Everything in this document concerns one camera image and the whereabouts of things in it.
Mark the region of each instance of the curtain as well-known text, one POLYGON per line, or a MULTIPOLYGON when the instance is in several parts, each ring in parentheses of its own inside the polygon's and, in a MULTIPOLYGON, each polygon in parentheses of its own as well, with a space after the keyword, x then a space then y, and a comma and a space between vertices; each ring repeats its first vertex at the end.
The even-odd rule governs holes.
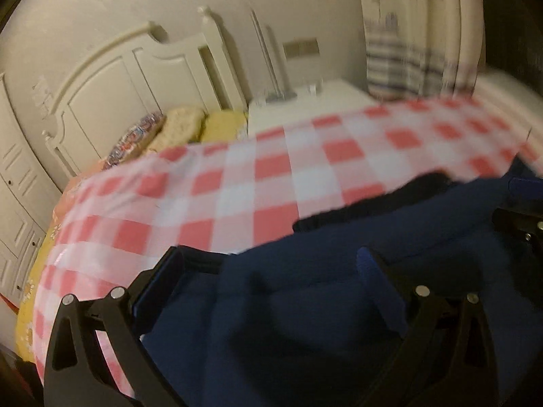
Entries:
POLYGON ((472 92, 483 0, 362 0, 368 88, 380 100, 472 92))

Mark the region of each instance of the red and white checkered cloth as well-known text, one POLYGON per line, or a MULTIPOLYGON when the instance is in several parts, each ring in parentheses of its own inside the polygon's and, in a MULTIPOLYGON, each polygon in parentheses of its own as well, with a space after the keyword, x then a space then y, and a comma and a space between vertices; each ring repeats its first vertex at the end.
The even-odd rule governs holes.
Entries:
MULTIPOLYGON (((37 289, 39 374, 67 293, 94 299, 127 287, 170 245, 246 250, 291 234, 299 217, 382 194, 424 172, 499 176, 522 145, 471 99, 431 100, 331 115, 252 140, 169 149, 95 175, 81 186, 37 289)), ((109 343, 101 343, 129 393, 109 343)))

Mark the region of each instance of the white wardrobe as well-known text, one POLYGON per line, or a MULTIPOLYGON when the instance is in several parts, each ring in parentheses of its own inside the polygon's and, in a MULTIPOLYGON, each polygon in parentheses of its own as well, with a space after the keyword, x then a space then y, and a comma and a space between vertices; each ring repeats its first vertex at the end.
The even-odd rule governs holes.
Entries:
POLYGON ((17 307, 60 197, 26 142, 0 74, 0 293, 17 307))

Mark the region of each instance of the yellow pillow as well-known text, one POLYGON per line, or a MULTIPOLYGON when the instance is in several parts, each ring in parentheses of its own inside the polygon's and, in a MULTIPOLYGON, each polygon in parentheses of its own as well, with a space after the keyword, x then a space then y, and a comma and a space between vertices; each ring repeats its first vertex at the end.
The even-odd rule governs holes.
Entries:
POLYGON ((197 107, 179 107, 170 110, 166 113, 162 130, 143 153, 158 153, 169 147, 179 147, 197 141, 202 131, 204 117, 204 111, 197 107))
POLYGON ((205 120, 201 142, 230 142, 247 137, 247 116, 243 112, 213 112, 205 120))

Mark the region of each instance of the white headboard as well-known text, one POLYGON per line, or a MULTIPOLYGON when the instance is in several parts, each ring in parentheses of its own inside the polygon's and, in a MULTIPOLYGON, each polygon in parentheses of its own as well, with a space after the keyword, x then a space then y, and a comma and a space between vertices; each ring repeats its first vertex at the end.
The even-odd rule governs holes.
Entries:
POLYGON ((208 7, 198 9, 202 32, 173 44, 153 37, 153 23, 120 35, 86 58, 64 81, 49 115, 57 133, 45 143, 73 177, 106 157, 123 132, 146 113, 179 105, 246 111, 247 104, 221 32, 208 7), (211 53, 213 68, 205 60, 211 53), (213 82, 211 74, 218 80, 213 82))

